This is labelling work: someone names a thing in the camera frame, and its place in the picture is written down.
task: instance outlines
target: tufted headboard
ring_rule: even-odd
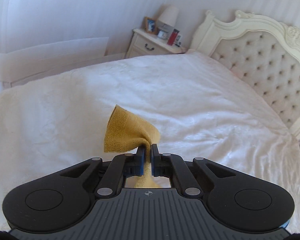
[[[231,23],[206,15],[191,49],[235,70],[300,138],[300,30],[242,11]]]

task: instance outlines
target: nightstand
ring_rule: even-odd
[[[144,55],[181,54],[187,49],[168,45],[167,40],[162,40],[154,34],[146,33],[142,29],[133,29],[133,38],[126,54],[126,58]]]

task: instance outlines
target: lampshade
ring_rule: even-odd
[[[173,5],[169,5],[159,16],[158,21],[174,27],[176,25],[179,9]]]

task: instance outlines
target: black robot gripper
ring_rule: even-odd
[[[171,188],[125,188],[141,176],[145,148],[112,161],[92,158],[22,184],[2,210],[19,240],[282,240],[294,211],[283,188],[218,163],[159,154],[152,175]]]

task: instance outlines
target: photo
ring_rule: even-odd
[[[158,33],[158,38],[166,40],[168,38],[168,31],[166,30],[160,30]]]
[[[182,35],[181,35],[181,34],[178,34],[178,36],[176,37],[174,43],[175,43],[175,44],[178,44],[178,43],[180,42],[180,40],[181,40],[181,37],[182,37]]]
[[[145,17],[145,26],[146,26],[147,33],[156,34],[157,27],[154,19]]]

